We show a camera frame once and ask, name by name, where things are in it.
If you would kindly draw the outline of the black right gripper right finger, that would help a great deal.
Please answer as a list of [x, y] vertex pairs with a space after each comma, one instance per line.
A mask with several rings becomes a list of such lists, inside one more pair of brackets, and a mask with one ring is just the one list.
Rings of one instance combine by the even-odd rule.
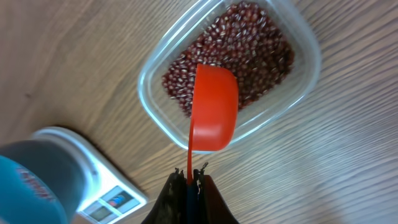
[[199, 211], [202, 224], [239, 224], [210, 175], [200, 178]]

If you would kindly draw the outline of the red measuring scoop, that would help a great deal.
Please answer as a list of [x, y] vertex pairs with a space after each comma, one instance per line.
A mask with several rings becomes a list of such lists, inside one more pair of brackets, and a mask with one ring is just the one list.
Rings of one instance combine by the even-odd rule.
[[238, 115], [238, 84], [227, 69], [197, 65], [187, 156], [187, 184], [193, 182], [192, 152], [224, 149]]

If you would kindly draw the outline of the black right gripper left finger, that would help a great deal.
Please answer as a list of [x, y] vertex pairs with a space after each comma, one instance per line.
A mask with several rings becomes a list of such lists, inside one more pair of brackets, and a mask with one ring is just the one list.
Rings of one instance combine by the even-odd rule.
[[182, 170], [175, 169], [142, 224], [184, 224], [187, 222], [186, 202], [187, 180]]

